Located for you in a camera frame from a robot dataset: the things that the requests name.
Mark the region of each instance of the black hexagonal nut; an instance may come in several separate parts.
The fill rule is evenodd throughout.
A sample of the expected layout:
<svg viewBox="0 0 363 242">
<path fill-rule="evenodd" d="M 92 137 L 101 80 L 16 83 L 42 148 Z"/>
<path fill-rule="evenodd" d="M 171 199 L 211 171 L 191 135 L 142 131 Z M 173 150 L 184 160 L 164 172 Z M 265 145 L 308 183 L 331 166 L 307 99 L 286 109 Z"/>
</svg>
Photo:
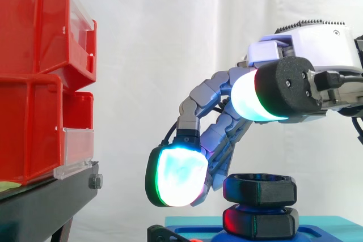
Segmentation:
<svg viewBox="0 0 363 242">
<path fill-rule="evenodd" d="M 223 182 L 226 200 L 252 207 L 284 207 L 297 201 L 296 182 L 289 176 L 232 174 Z"/>
<path fill-rule="evenodd" d="M 299 228 L 299 214 L 288 207 L 277 214 L 259 214 L 238 210 L 234 205 L 223 212 L 223 228 L 250 240 L 291 239 Z"/>
</svg>

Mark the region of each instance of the red storage bin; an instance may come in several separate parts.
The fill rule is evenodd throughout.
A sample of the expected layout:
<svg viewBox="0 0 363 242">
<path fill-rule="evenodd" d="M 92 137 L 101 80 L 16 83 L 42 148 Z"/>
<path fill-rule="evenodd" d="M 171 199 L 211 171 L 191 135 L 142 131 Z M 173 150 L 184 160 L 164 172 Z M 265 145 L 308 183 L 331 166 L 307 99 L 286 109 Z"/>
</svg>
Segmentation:
<svg viewBox="0 0 363 242">
<path fill-rule="evenodd" d="M 56 75 L 0 75 L 0 100 L 0 181 L 25 185 L 91 167 L 91 93 L 64 93 Z"/>
<path fill-rule="evenodd" d="M 0 0 L 1 74 L 55 74 L 65 90 L 96 80 L 96 23 L 78 0 Z"/>
</svg>

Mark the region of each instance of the screw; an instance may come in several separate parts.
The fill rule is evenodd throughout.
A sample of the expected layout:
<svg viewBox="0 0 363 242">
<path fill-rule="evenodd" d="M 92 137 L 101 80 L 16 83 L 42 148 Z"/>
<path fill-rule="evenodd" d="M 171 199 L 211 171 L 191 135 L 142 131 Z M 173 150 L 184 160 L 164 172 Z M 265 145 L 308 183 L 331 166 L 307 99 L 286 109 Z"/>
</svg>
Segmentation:
<svg viewBox="0 0 363 242">
<path fill-rule="evenodd" d="M 88 186 L 91 189 L 101 189 L 103 185 L 103 175 L 102 174 L 92 174 Z"/>
<path fill-rule="evenodd" d="M 158 236 L 156 239 L 156 242 L 164 242 L 164 241 L 165 241 L 165 238 L 162 236 Z"/>
</svg>

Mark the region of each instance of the white curtain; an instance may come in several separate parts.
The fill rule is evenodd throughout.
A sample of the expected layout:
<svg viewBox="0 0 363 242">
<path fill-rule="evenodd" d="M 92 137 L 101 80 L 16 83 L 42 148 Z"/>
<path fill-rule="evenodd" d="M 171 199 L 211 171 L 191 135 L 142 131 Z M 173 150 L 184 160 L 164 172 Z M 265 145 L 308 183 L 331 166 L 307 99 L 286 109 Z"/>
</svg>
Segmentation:
<svg viewBox="0 0 363 242">
<path fill-rule="evenodd" d="M 157 208 L 146 198 L 149 152 L 175 122 L 179 104 L 277 27 L 344 20 L 354 35 L 363 34 L 363 0 L 81 1 L 98 23 L 98 78 L 87 90 L 95 96 L 95 159 L 104 186 L 75 216 L 71 242 L 142 242 L 148 226 L 163 224 L 165 216 L 222 215 L 231 204 L 221 190 L 198 207 Z M 363 146 L 356 137 L 350 119 L 337 113 L 306 124 L 252 125 L 230 173 L 293 176 L 301 215 L 363 224 Z"/>
</svg>

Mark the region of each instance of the robotic hand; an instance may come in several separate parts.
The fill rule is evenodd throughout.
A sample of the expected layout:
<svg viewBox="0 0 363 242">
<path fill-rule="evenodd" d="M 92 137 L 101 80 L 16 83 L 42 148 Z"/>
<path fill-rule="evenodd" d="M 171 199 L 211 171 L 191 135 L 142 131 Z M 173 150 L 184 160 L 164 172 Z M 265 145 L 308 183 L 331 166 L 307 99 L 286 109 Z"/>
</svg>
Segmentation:
<svg viewBox="0 0 363 242">
<path fill-rule="evenodd" d="M 149 157 L 150 202 L 196 206 L 210 187 L 220 189 L 235 144 L 252 122 L 299 123 L 334 110 L 352 117 L 363 143 L 357 122 L 363 117 L 362 62 L 363 37 L 354 39 L 342 22 L 304 20 L 251 44 L 244 61 L 215 73 L 180 105 L 178 121 Z M 200 118 L 212 110 L 220 116 L 200 135 Z"/>
</svg>

